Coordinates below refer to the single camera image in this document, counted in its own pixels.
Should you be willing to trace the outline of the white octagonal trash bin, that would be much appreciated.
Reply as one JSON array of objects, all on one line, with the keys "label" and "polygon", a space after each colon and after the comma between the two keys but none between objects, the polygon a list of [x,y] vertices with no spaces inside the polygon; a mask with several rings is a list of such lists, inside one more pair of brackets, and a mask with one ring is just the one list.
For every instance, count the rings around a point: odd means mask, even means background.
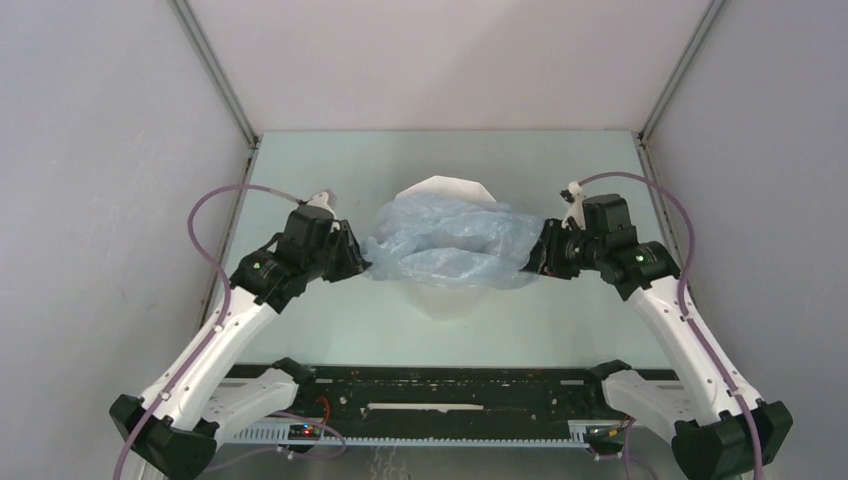
[{"label": "white octagonal trash bin", "polygon": [[[434,194],[469,204],[491,206],[496,199],[480,183],[446,176],[432,176],[396,195]],[[471,253],[462,249],[459,238],[438,234],[436,248],[424,252],[427,266],[422,276],[402,284],[410,302],[435,322],[457,321],[473,313],[490,288],[469,277]]]}]

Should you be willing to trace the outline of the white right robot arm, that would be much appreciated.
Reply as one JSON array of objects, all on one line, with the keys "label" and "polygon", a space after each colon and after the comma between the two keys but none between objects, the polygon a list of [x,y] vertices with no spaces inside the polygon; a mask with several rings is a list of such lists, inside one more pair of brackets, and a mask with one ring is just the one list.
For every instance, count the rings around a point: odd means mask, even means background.
[{"label": "white right robot arm", "polygon": [[525,271],[571,280],[593,271],[645,322],[682,383],[667,394],[610,361],[590,369],[581,392],[596,418],[621,412],[663,438],[689,479],[729,479],[771,464],[792,425],[781,401],[766,402],[738,371],[682,284],[660,242],[641,242],[617,194],[577,200],[565,219],[544,221]]}]

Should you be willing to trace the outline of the blue plastic trash bag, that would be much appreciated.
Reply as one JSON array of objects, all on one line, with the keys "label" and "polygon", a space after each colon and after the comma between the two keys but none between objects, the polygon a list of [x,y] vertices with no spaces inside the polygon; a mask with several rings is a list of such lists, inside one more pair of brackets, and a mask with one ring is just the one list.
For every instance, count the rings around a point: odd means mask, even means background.
[{"label": "blue plastic trash bag", "polygon": [[413,193],[384,205],[362,242],[366,275],[445,288],[523,288],[544,220],[499,202]]}]

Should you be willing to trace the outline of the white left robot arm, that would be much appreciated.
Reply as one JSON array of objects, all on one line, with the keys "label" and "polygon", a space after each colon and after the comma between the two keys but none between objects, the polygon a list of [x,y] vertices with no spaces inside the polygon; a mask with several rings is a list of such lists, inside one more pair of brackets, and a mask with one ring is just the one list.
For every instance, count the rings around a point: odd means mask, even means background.
[{"label": "white left robot arm", "polygon": [[217,450],[259,419],[316,403],[313,373],[284,358],[222,396],[215,390],[248,344],[316,279],[338,282],[368,267],[348,221],[301,205],[283,231],[246,255],[225,280],[212,316],[140,396],[121,395],[110,416],[131,450],[168,479],[195,479]]}]

